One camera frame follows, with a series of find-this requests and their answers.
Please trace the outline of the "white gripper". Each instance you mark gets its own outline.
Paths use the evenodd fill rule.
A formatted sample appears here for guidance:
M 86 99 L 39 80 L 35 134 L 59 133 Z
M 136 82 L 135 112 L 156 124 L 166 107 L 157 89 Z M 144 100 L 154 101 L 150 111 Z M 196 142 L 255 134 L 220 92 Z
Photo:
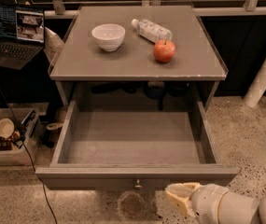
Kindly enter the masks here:
M 196 217 L 199 224 L 219 224 L 219 204 L 229 191 L 216 184 L 201 186 L 197 182 L 170 184 L 165 190 L 170 204 L 183 217 Z

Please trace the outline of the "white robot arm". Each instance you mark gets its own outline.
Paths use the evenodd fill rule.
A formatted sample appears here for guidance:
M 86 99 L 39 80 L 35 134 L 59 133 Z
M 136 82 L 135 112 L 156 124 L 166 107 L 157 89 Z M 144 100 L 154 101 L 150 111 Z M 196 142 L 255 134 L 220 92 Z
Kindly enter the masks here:
M 166 196 L 183 217 L 199 224 L 266 224 L 266 196 L 251 198 L 216 184 L 175 183 Z

